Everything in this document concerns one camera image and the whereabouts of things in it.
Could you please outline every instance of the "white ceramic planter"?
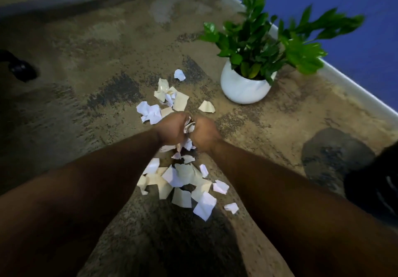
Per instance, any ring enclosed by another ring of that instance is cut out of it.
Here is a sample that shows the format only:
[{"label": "white ceramic planter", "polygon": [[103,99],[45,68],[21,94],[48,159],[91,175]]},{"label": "white ceramic planter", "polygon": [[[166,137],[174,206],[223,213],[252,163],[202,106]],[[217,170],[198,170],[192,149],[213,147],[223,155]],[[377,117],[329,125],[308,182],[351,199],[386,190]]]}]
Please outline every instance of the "white ceramic planter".
[{"label": "white ceramic planter", "polygon": [[251,104],[264,98],[271,86],[266,80],[256,81],[243,78],[231,69],[228,60],[221,74],[221,88],[224,94],[232,102],[238,104]]}]

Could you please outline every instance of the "white baseboard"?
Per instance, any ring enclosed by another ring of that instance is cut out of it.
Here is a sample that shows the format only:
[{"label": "white baseboard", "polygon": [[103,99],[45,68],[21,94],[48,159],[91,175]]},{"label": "white baseboard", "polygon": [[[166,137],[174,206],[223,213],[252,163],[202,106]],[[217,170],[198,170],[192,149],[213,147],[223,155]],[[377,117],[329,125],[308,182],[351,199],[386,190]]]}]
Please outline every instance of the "white baseboard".
[{"label": "white baseboard", "polygon": [[[227,5],[233,7],[236,11],[243,11],[244,6],[241,4],[240,0],[222,0]],[[273,38],[278,37],[278,27],[272,25],[269,34]],[[348,95],[354,97],[359,101],[359,103],[373,116],[383,119],[391,126],[393,129],[398,129],[398,113],[389,107],[387,104],[383,103],[381,100],[376,98],[366,89],[356,84],[345,74],[340,72],[338,69],[324,61],[324,67],[318,71],[318,74],[328,81],[340,86]]]}]

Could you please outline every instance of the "hand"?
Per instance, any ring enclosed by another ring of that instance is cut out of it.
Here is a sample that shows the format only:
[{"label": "hand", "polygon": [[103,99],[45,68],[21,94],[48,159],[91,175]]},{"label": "hand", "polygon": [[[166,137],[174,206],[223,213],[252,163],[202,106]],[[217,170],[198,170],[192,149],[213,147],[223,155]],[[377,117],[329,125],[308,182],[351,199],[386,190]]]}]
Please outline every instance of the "hand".
[{"label": "hand", "polygon": [[222,140],[222,136],[212,119],[197,115],[193,120],[195,130],[190,134],[192,143],[200,151],[209,152],[217,141]]},{"label": "hand", "polygon": [[184,112],[171,113],[164,117],[153,128],[159,136],[162,146],[182,143],[186,137],[184,133],[185,122],[189,115]]}]

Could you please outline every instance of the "person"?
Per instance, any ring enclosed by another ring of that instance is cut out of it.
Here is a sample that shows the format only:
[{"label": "person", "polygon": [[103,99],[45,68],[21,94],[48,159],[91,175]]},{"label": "person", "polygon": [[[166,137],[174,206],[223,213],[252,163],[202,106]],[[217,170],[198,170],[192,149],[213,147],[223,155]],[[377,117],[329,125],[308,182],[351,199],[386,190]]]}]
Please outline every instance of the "person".
[{"label": "person", "polygon": [[[2,195],[0,275],[76,275],[160,147],[183,142],[187,118],[170,114]],[[194,120],[192,142],[226,175],[296,277],[397,275],[392,230],[295,172],[227,143],[211,119]]]}]

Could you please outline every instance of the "zz plant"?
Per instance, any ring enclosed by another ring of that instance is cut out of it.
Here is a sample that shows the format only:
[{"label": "zz plant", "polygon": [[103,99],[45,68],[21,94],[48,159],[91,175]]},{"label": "zz plant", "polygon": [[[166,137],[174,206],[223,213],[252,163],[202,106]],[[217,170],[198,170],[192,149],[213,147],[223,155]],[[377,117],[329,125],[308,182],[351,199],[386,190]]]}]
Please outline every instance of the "zz plant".
[{"label": "zz plant", "polygon": [[[203,41],[216,43],[220,49],[219,57],[228,57],[231,67],[241,76],[263,80],[272,85],[271,75],[290,64],[305,75],[316,73],[323,67],[321,57],[327,53],[321,44],[314,40],[332,39],[348,34],[361,26],[363,15],[352,18],[344,13],[337,13],[337,8],[325,12],[317,20],[310,22],[312,5],[308,6],[300,22],[291,18],[285,28],[279,20],[278,39],[268,34],[271,26],[278,19],[276,15],[269,18],[263,12],[266,0],[242,0],[246,10],[241,12],[243,23],[224,22],[224,33],[216,29],[214,23],[204,23],[205,33],[200,37]],[[309,40],[311,33],[317,31],[315,39]]]}]

